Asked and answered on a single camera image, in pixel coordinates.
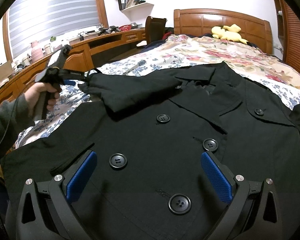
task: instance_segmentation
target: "blue floral sheet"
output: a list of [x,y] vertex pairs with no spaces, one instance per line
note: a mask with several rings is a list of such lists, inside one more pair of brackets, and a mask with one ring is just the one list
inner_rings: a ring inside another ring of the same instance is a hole
[[[178,55],[162,57],[159,47],[115,63],[105,64],[99,70],[109,75],[143,76],[156,69],[177,68],[198,64],[202,64],[202,62],[191,62]],[[255,73],[247,73],[238,69],[234,70],[241,76],[257,81],[271,89],[290,109],[300,103],[300,89],[256,75]],[[49,136],[81,103],[91,102],[90,96],[79,90],[77,86],[79,83],[82,82],[76,82],[75,86],[62,86],[60,100],[57,102],[54,111],[48,113],[46,120],[36,121],[34,127],[29,127],[21,132],[15,143],[16,148],[33,142],[38,138]]]

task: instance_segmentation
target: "wooden chair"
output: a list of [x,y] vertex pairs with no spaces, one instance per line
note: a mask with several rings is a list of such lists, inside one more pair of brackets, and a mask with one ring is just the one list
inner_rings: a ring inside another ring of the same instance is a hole
[[146,20],[146,41],[149,45],[151,42],[162,40],[167,19],[147,17]]

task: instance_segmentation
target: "floral blanket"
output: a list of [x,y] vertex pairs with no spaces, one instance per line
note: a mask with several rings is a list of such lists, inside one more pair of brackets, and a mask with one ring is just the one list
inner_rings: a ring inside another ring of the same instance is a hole
[[[99,70],[104,74],[143,76],[156,69],[219,63],[222,60],[241,76],[270,88],[290,109],[300,103],[300,75],[295,70],[258,49],[207,37],[190,39],[185,35],[173,35],[156,49],[105,64]],[[277,80],[273,75],[285,80]],[[81,92],[77,85],[62,86],[62,89],[54,111],[48,113],[46,120],[36,121],[34,127],[20,133],[16,148],[49,136],[82,102],[91,101],[90,96]]]

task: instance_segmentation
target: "pink vase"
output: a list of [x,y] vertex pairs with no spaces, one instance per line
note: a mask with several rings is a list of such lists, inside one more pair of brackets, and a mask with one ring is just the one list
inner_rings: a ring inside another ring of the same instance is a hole
[[36,62],[39,59],[43,58],[43,52],[42,49],[39,47],[37,41],[31,42],[31,57],[32,57],[32,62]]

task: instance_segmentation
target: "gray sleeve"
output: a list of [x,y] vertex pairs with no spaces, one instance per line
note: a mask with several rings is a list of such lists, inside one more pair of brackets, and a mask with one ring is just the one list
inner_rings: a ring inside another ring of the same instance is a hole
[[34,121],[29,117],[28,104],[24,94],[12,102],[4,101],[0,106],[0,141],[7,128],[11,113],[12,117],[9,128],[2,143],[0,144],[0,159],[12,147],[20,132],[30,126],[34,126]]

